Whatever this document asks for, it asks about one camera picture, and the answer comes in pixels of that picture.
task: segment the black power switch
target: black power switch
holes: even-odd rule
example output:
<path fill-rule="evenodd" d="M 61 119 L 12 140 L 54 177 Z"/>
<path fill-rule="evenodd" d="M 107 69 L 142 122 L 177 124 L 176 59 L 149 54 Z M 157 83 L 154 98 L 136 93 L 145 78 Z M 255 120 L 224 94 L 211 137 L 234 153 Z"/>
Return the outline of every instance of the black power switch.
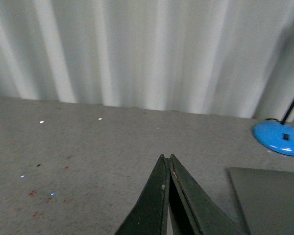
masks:
<path fill-rule="evenodd" d="M 285 141 L 290 141 L 290 135 L 289 134 L 283 134 L 283 139 Z"/>

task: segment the curtain fold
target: curtain fold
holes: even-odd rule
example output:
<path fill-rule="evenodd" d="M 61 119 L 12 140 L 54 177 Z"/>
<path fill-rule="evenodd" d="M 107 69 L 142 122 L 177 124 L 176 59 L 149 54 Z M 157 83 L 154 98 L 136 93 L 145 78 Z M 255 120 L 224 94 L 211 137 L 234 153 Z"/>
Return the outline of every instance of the curtain fold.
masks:
<path fill-rule="evenodd" d="M 0 0 L 0 95 L 282 119 L 294 0 Z"/>

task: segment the gray countertop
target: gray countertop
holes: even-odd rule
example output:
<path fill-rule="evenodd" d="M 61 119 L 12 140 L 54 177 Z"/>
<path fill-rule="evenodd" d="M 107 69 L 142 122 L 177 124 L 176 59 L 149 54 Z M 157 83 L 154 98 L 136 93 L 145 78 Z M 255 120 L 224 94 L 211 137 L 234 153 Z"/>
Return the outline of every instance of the gray countertop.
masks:
<path fill-rule="evenodd" d="M 111 235 L 171 153 L 245 228 L 225 168 L 294 171 L 254 139 L 259 122 L 0 97 L 0 235 Z"/>

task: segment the gray laptop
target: gray laptop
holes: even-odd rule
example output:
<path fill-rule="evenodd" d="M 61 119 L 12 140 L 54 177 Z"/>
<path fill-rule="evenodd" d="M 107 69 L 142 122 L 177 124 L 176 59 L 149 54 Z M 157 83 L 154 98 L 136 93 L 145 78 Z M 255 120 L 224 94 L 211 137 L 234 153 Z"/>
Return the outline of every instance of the gray laptop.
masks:
<path fill-rule="evenodd" d="M 252 235 L 294 235 L 294 172 L 227 170 Z"/>

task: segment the blue lamp base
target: blue lamp base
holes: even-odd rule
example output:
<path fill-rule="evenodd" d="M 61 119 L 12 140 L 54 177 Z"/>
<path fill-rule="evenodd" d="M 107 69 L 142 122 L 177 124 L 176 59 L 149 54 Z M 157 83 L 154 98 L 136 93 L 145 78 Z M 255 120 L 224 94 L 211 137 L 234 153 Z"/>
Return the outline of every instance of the blue lamp base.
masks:
<path fill-rule="evenodd" d="M 257 124 L 253 134 L 259 143 L 272 151 L 294 156 L 294 127 L 267 121 Z"/>

